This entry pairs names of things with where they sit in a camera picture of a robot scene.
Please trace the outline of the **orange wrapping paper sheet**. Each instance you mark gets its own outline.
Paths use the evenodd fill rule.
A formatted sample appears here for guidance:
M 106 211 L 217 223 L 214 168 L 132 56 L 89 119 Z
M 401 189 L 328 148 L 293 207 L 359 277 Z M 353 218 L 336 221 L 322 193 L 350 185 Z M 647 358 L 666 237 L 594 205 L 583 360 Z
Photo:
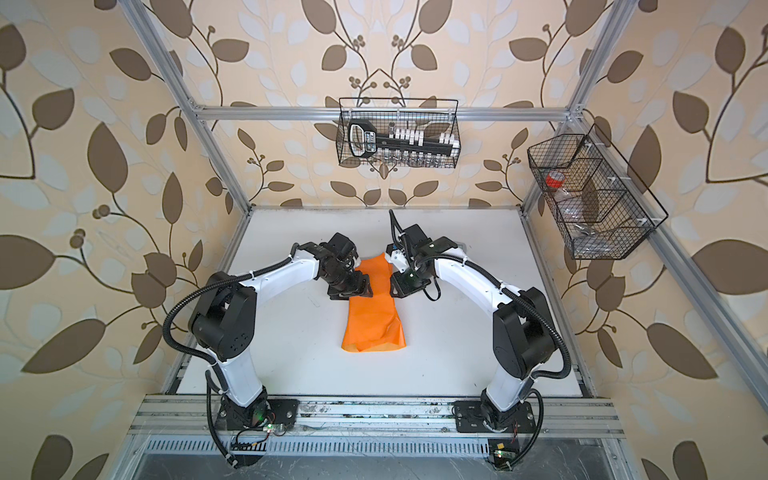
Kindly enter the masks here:
M 406 347 L 405 334 L 390 294 L 392 266 L 382 253 L 363 260 L 373 296 L 349 300 L 347 326 L 341 348 L 351 353 L 395 351 Z

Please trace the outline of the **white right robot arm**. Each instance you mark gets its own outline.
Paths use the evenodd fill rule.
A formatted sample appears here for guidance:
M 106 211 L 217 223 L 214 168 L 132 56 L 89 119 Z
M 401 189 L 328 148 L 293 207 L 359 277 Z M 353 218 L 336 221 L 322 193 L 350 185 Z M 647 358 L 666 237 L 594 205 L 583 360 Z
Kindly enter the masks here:
M 392 242 L 385 258 L 393 267 L 390 294 L 406 298 L 441 282 L 472 300 L 491 318 L 497 369 L 480 395 L 480 417 L 492 431 L 513 425 L 540 379 L 561 380 L 572 371 L 566 343 L 555 327 L 546 296 L 503 282 L 472 261 L 453 240 L 428 237 L 417 225 L 404 228 L 390 216 Z

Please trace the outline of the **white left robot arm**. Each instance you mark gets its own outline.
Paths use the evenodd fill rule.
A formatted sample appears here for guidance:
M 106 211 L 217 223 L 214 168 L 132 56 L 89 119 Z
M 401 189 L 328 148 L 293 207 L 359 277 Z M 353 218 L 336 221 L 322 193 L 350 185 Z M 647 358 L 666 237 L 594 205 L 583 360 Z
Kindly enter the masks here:
M 319 244 L 292 246 L 280 262 L 241 275 L 217 273 L 199 292 L 190 328 L 225 397 L 249 408 L 266 395 L 252 365 L 256 311 L 261 303 L 309 281 L 322 280 L 333 301 L 373 296 L 356 245 L 341 233 Z

